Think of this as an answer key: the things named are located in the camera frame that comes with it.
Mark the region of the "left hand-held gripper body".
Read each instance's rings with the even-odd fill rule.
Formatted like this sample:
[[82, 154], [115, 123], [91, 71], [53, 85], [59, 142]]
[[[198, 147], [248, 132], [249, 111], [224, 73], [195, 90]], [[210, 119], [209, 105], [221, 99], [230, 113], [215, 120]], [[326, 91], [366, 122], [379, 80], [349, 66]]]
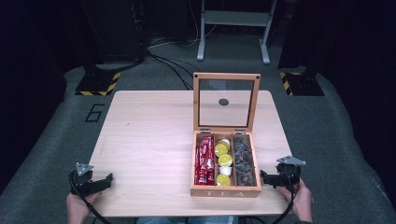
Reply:
[[92, 168], [90, 164], [76, 163], [76, 168], [68, 176], [72, 194], [89, 196], [92, 193]]

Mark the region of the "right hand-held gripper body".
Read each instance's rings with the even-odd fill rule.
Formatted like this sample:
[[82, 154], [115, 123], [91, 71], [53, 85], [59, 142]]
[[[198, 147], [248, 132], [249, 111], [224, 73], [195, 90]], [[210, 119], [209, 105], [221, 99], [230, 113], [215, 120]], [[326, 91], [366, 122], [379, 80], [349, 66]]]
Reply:
[[280, 186], [289, 187], [300, 183], [301, 167], [306, 165], [305, 161], [286, 156], [277, 159], [278, 165], [276, 167]]

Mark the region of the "person's left hand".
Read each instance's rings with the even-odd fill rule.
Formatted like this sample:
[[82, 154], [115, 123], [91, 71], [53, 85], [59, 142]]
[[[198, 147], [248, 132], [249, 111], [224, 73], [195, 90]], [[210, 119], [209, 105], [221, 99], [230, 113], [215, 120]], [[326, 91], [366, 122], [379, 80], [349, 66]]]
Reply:
[[90, 213], [90, 209], [77, 195], [69, 193], [66, 197], [67, 223], [85, 224], [85, 220]]

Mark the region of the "person's right hand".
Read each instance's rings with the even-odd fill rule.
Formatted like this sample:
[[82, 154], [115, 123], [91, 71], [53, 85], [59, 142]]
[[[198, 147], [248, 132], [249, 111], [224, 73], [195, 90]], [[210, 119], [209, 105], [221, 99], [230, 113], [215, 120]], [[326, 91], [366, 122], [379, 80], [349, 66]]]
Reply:
[[[291, 192], [285, 187], [276, 187], [276, 189], [285, 197], [285, 199], [290, 203]], [[314, 220], [312, 218], [311, 211], [311, 191], [306, 186], [304, 181], [301, 179], [297, 193], [293, 200], [293, 213], [299, 219], [298, 224], [313, 224]]]

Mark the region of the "pile of dark tea packets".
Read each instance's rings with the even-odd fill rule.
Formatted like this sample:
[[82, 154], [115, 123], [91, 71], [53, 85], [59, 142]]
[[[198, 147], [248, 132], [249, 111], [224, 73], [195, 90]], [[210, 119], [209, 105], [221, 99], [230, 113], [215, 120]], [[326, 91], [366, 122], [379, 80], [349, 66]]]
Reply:
[[248, 140], [243, 137], [235, 137], [233, 149], [237, 185], [255, 186], [252, 153]]

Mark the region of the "wooden tea box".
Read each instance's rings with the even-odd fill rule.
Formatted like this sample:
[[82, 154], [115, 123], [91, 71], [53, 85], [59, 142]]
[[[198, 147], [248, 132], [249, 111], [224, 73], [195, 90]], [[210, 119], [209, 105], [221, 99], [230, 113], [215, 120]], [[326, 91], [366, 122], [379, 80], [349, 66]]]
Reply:
[[[195, 153], [201, 139], [204, 136], [212, 135], [214, 137], [214, 155], [215, 155], [215, 185], [196, 185], [195, 184]], [[253, 187], [242, 187], [237, 185], [236, 171], [234, 164], [234, 149], [233, 140], [235, 137], [243, 137], [248, 140], [251, 148], [252, 160], [253, 160], [253, 171], [255, 186]], [[215, 145], [222, 144], [219, 140], [227, 138], [230, 140], [231, 145], [228, 149], [228, 155], [233, 157], [232, 174], [229, 176], [231, 178], [230, 186], [218, 186], [216, 184], [216, 177], [220, 174], [218, 157], [215, 154]], [[193, 197], [233, 197], [233, 198], [256, 198], [262, 191], [262, 184], [259, 177], [258, 163], [256, 159], [256, 151], [253, 146], [252, 137], [248, 133], [195, 133], [193, 138], [193, 149], [192, 149], [192, 167], [191, 167], [191, 196]]]

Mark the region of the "bundle of red stick packets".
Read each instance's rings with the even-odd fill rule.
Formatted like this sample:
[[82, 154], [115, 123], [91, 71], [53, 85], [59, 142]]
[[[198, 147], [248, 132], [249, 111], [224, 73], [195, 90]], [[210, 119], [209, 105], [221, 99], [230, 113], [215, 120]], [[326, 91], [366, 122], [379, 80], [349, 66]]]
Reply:
[[204, 136], [195, 153], [195, 184], [215, 185], [214, 137]]

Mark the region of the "wooden glass box lid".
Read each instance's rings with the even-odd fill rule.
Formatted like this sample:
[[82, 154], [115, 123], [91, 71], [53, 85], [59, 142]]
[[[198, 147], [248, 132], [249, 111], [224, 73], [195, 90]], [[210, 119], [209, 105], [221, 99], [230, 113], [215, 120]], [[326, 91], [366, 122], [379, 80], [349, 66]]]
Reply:
[[193, 129], [212, 133], [251, 132], [260, 74], [193, 74]]

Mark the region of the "black striped stand base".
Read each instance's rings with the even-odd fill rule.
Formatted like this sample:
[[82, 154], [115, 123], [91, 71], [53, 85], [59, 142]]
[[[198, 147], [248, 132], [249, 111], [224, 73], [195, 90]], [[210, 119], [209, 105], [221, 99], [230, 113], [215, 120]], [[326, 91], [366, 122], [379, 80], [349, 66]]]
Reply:
[[114, 91], [119, 78], [120, 73], [85, 74], [76, 87], [75, 95], [109, 95]]
[[283, 87], [290, 96], [323, 96], [324, 92], [315, 77], [307, 77], [301, 73], [280, 74]]

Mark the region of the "white metal stand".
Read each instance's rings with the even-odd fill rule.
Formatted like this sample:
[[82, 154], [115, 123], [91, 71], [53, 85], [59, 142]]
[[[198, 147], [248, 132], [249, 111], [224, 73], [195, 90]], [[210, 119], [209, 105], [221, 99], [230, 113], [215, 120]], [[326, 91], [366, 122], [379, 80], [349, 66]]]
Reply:
[[201, 0], [201, 24], [200, 41], [197, 52], [197, 61], [201, 62], [205, 57], [205, 27], [210, 25], [235, 25], [264, 27], [262, 39], [259, 40], [262, 53], [262, 62], [265, 65], [270, 63], [267, 40], [270, 34], [271, 25], [275, 16], [277, 0], [271, 0], [268, 12], [246, 12], [246, 11], [223, 11], [207, 10], [205, 0]]

